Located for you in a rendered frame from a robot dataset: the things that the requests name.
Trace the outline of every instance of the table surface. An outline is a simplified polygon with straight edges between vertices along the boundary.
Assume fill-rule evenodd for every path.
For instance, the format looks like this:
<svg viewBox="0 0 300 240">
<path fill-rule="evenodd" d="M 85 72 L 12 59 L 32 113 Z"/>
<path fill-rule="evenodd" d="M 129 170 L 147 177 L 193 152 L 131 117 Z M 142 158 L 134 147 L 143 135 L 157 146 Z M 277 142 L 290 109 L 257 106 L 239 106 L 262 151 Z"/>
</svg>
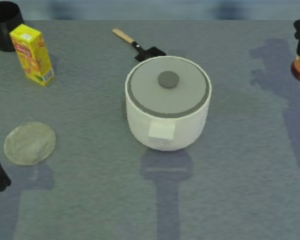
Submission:
<svg viewBox="0 0 300 240">
<path fill-rule="evenodd" d="M 32 21 L 56 72 L 41 87 L 0 52 L 0 240 L 300 240 L 300 82 L 292 21 Z M 207 72 L 201 137 L 158 153 L 132 136 L 121 95 L 135 50 L 184 56 Z M 42 164 L 19 167 L 3 143 L 40 121 L 57 134 Z"/>
</svg>

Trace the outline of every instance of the lid knob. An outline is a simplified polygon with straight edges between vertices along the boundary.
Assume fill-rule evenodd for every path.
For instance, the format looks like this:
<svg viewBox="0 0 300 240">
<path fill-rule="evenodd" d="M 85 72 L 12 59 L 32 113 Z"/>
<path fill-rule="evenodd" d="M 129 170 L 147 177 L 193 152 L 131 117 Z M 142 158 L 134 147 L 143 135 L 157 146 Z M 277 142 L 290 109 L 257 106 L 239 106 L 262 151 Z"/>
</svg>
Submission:
<svg viewBox="0 0 300 240">
<path fill-rule="evenodd" d="M 158 76 L 158 82 L 165 89 L 175 88 L 179 83 L 179 76 L 173 71 L 163 71 Z"/>
</svg>

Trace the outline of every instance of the black mug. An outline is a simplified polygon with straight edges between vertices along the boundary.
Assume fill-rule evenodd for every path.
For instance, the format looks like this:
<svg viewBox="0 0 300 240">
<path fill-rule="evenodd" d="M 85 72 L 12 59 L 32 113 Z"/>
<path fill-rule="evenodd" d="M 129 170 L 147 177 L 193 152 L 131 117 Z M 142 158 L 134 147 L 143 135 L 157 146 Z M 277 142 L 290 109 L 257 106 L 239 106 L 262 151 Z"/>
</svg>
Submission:
<svg viewBox="0 0 300 240">
<path fill-rule="evenodd" d="M 15 51 L 10 32 L 24 23 L 20 8 L 16 3 L 0 1 L 0 51 Z"/>
</svg>

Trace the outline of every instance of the yellow juice box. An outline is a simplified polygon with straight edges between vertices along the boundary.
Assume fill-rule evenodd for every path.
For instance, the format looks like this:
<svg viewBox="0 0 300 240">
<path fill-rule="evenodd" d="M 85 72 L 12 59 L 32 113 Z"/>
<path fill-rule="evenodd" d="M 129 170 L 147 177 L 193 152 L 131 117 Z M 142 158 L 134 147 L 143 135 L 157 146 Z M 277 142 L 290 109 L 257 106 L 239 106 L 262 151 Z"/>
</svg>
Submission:
<svg viewBox="0 0 300 240">
<path fill-rule="evenodd" d="M 42 33 L 21 24 L 10 36 L 26 77 L 45 87 L 55 74 Z"/>
</svg>

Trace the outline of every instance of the pot lid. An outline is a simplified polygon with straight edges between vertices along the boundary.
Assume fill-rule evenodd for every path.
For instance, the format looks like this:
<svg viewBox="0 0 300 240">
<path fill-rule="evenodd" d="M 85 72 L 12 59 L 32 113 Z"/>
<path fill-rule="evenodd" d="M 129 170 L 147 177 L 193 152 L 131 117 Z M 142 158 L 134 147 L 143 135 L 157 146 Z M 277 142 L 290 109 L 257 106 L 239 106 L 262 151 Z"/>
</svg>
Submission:
<svg viewBox="0 0 300 240">
<path fill-rule="evenodd" d="M 135 105 L 161 118 L 179 118 L 198 110 L 207 100 L 206 75 L 180 57 L 151 58 L 130 75 L 127 91 Z"/>
</svg>

